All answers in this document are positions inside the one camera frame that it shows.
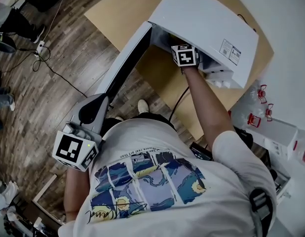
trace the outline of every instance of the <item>barcode sticker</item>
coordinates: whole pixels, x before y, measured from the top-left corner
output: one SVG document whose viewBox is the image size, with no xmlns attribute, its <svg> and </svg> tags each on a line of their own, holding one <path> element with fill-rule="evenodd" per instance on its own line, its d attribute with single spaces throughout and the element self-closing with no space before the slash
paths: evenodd
<svg viewBox="0 0 305 237">
<path fill-rule="evenodd" d="M 232 47 L 232 50 L 230 52 L 229 59 L 235 64 L 238 65 L 239 58 L 240 58 L 241 52 L 236 48 Z"/>
<path fill-rule="evenodd" d="M 223 41 L 220 53 L 233 62 L 236 66 L 238 65 L 241 52 L 226 39 Z"/>
<path fill-rule="evenodd" d="M 232 44 L 230 44 L 226 39 L 223 41 L 220 53 L 229 59 L 229 55 L 232 49 Z"/>
</svg>

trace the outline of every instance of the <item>black and white marker cube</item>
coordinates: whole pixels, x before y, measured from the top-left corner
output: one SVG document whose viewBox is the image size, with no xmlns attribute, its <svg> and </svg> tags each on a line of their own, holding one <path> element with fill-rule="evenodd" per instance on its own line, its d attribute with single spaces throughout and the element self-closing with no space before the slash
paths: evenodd
<svg viewBox="0 0 305 237">
<path fill-rule="evenodd" d="M 94 141 L 61 131 L 57 132 L 53 157 L 63 165 L 85 172 L 98 152 Z"/>
<path fill-rule="evenodd" d="M 198 53 L 191 45 L 174 45 L 171 47 L 174 62 L 179 67 L 195 66 Z"/>
</svg>

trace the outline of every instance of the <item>floor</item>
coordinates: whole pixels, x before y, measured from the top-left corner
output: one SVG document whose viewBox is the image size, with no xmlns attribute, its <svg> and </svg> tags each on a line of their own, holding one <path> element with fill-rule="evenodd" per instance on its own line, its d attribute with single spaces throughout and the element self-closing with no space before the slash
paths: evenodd
<svg viewBox="0 0 305 237">
<path fill-rule="evenodd" d="M 48 64 L 87 96 L 94 94 L 118 55 L 117 49 L 83 15 L 98 1 L 64 0 L 46 38 L 46 45 L 51 50 Z M 22 14 L 33 24 L 45 23 L 49 27 L 58 6 L 59 2 L 47 12 L 40 13 L 27 4 Z M 18 48 L 36 49 L 37 45 L 27 39 L 19 36 L 13 36 L 13 39 Z M 8 55 L 0 52 L 0 70 L 10 70 L 28 53 L 17 51 Z M 3 75 L 3 86 L 11 87 L 16 110 L 0 110 L 4 124 L 0 131 L 0 177 L 6 182 L 16 181 L 22 196 L 30 201 L 56 174 L 58 178 L 38 203 L 51 214 L 61 217 L 66 168 L 57 163 L 51 153 L 56 131 L 63 128 L 73 106 L 84 97 L 43 63 L 36 73 L 33 72 L 35 61 L 31 54 L 11 73 Z M 114 99 L 109 116 L 128 119 L 137 115 L 137 102 L 141 98 L 147 100 L 152 112 L 166 118 L 170 116 L 171 110 L 136 70 Z M 175 115 L 172 122 L 180 138 L 190 144 L 192 136 Z"/>
</svg>

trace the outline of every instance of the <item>power strip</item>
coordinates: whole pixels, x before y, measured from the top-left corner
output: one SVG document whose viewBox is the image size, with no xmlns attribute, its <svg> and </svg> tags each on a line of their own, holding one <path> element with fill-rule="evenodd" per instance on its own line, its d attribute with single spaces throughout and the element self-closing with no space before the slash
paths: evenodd
<svg viewBox="0 0 305 237">
<path fill-rule="evenodd" d="M 41 55 L 44 45 L 45 42 L 41 40 L 36 48 L 36 52 L 38 53 L 38 55 Z"/>
</svg>

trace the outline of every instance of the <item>white t-shirt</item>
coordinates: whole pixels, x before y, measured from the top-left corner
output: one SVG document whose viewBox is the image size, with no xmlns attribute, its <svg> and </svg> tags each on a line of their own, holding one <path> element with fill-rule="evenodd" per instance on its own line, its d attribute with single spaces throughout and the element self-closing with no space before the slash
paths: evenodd
<svg viewBox="0 0 305 237">
<path fill-rule="evenodd" d="M 273 202 L 272 176 L 235 132 L 219 135 L 213 161 L 197 159 L 160 121 L 123 121 L 104 136 L 92 165 L 90 193 L 60 237 L 255 236 L 244 184 Z"/>
</svg>

